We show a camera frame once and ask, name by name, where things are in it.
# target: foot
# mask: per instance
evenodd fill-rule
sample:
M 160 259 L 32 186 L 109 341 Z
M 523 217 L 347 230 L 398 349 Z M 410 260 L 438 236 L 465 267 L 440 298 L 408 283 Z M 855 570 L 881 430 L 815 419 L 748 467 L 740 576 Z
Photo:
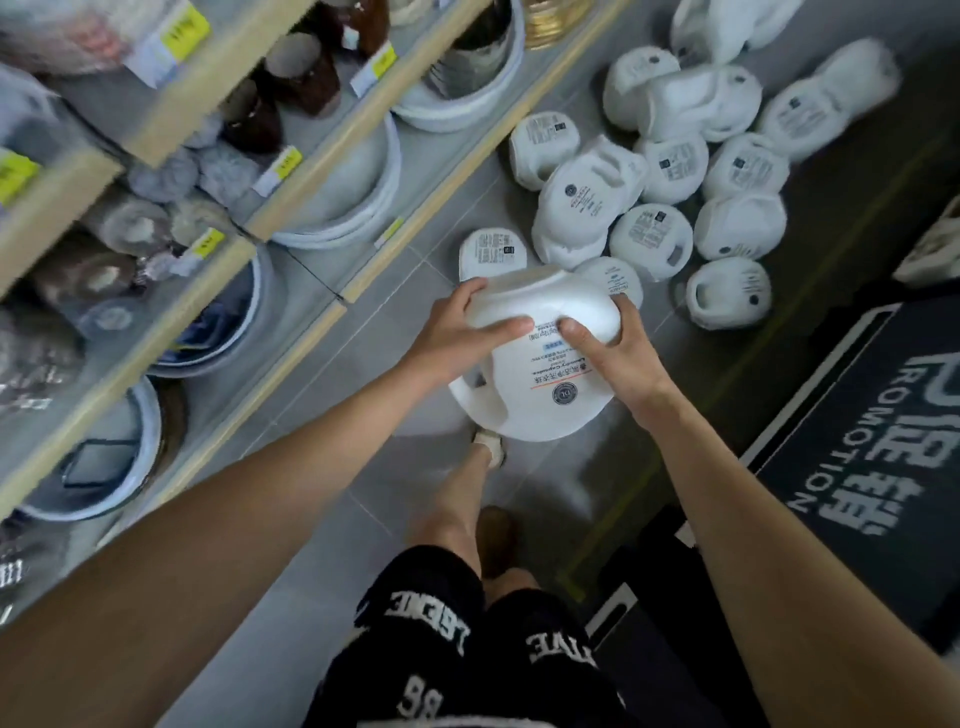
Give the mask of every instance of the foot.
M 490 451 L 490 470 L 495 471 L 507 459 L 507 451 L 503 448 L 503 438 L 488 429 L 478 429 L 473 435 L 473 442 L 482 445 Z
M 495 505 L 481 508 L 476 535 L 480 575 L 484 579 L 495 579 L 516 566 L 520 524 L 509 511 Z

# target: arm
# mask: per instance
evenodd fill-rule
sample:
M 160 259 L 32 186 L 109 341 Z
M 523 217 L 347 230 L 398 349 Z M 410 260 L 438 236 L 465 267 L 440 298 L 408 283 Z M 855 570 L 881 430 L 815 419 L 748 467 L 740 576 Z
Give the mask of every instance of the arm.
M 392 370 L 156 510 L 0 634 L 4 724 L 159 720 L 420 400 L 530 330 L 528 319 L 468 328 L 484 285 L 437 302 Z
M 660 447 L 771 724 L 960 725 L 960 680 L 740 464 L 617 298 L 616 345 L 561 332 Z

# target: hand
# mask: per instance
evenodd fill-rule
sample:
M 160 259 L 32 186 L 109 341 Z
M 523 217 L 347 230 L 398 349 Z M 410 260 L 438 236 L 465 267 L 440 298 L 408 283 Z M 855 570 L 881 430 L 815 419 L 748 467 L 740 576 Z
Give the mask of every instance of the hand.
M 470 297 L 487 285 L 487 279 L 462 283 L 448 299 L 433 304 L 430 318 L 398 366 L 426 375 L 431 387 L 449 384 L 494 349 L 525 336 L 534 328 L 529 316 L 507 319 L 485 328 L 472 328 L 465 311 Z
M 614 296 L 613 302 L 620 309 L 619 341 L 601 344 L 573 319 L 560 320 L 560 334 L 590 360 L 637 423 L 650 430 L 664 411 L 684 401 L 684 396 L 660 363 L 636 306 L 622 293 Z

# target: shelf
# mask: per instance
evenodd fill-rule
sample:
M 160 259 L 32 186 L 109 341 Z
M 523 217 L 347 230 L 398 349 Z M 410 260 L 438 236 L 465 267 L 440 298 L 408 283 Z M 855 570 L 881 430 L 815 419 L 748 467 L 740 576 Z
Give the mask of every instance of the shelf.
M 148 296 L 148 316 L 116 338 L 87 346 L 84 370 L 50 406 L 0 423 L 0 518 L 48 474 L 84 433 L 147 371 L 181 331 L 253 257 L 233 235 L 189 279 L 170 279 Z
M 259 357 L 239 356 L 219 372 L 184 381 L 190 419 L 180 454 L 170 469 L 127 507 L 106 540 L 193 482 L 217 450 L 347 312 L 333 293 L 284 249 L 271 244 L 267 250 L 280 282 L 276 288 L 279 295 L 285 291 L 286 296 L 273 336 L 258 347 Z
M 75 124 L 70 119 L 57 128 L 27 124 L 7 143 L 43 169 L 0 218 L 0 297 L 123 171 L 120 162 L 88 142 Z
M 422 132 L 397 121 L 403 169 L 400 191 L 388 220 L 400 219 L 403 223 L 380 250 L 375 248 L 378 241 L 375 237 L 339 250 L 292 250 L 291 254 L 348 303 L 355 302 L 628 5 L 629 0 L 597 2 L 579 29 L 563 42 L 545 50 L 527 51 L 497 108 L 475 126 L 457 133 L 438 134 Z M 578 77 L 582 77 L 582 69 L 576 70 Z
M 485 0 L 456 0 L 443 11 L 433 9 L 418 22 L 393 28 L 390 41 L 397 60 L 362 99 L 349 81 L 359 64 L 339 61 L 343 91 L 340 105 L 326 119 L 314 119 L 281 107 L 284 136 L 304 156 L 303 162 L 266 201 L 248 192 L 230 209 L 233 219 L 261 240 L 283 230 L 290 217 L 323 184 L 334 165 L 358 140 L 372 132 L 410 86 L 449 48 L 486 7 Z
M 210 34 L 159 90 L 126 68 L 60 77 L 51 86 L 118 146 L 160 164 L 290 30 L 316 0 L 193 0 Z

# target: wooden shelf edge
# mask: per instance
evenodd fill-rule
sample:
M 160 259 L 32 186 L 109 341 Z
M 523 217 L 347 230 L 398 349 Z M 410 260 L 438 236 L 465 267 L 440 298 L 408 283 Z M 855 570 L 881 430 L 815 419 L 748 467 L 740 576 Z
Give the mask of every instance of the wooden shelf edge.
M 123 171 L 100 149 L 78 147 L 40 171 L 0 225 L 0 296 L 10 290 Z
M 121 146 L 147 164 L 163 162 L 315 2 L 262 0 L 229 32 L 211 36 L 191 58 L 187 72 L 159 92 L 156 110 Z
M 240 405 L 229 414 L 213 434 L 193 452 L 174 472 L 167 472 L 160 479 L 159 489 L 148 494 L 145 502 L 139 504 L 124 516 L 100 540 L 98 547 L 105 546 L 130 525 L 151 511 L 172 500 L 193 482 L 194 478 L 213 459 L 217 451 L 227 443 L 240 426 L 253 412 L 276 390 L 294 368 L 320 343 L 327 333 L 347 313 L 341 303 L 331 303 L 314 324 L 298 339 L 296 345 L 280 359 L 270 374 L 264 378 L 252 392 L 247 394 Z
M 560 81 L 576 60 L 583 56 L 589 46 L 611 26 L 630 2 L 631 0 L 611 0 L 589 18 L 586 26 L 571 40 L 564 52 L 550 64 L 546 73 L 510 107 L 496 126 L 484 135 L 476 147 L 446 176 L 446 179 L 436 186 L 423 204 L 387 240 L 383 248 L 377 251 L 344 287 L 342 295 L 347 303 L 357 302 L 376 277 L 387 269 L 400 251 L 410 244 L 417 233 L 453 196 L 453 193 L 467 181 L 467 178 L 487 157 L 494 153 L 500 142 L 510 135 L 523 117 L 534 109 L 540 99 Z
M 287 220 L 320 188 L 334 165 L 353 145 L 381 123 L 396 101 L 415 84 L 486 7 L 484 0 L 459 0 L 446 10 L 428 36 L 410 53 L 397 59 L 383 81 L 376 84 L 357 105 L 355 112 L 325 140 L 244 225 L 261 240 L 283 229 Z
M 84 394 L 78 406 L 50 432 L 42 452 L 36 452 L 0 484 L 0 518 L 6 518 L 107 409 L 133 386 L 180 333 L 224 286 L 250 262 L 256 248 L 239 235 L 203 267 L 192 284 L 150 326 L 140 345 L 120 366 Z

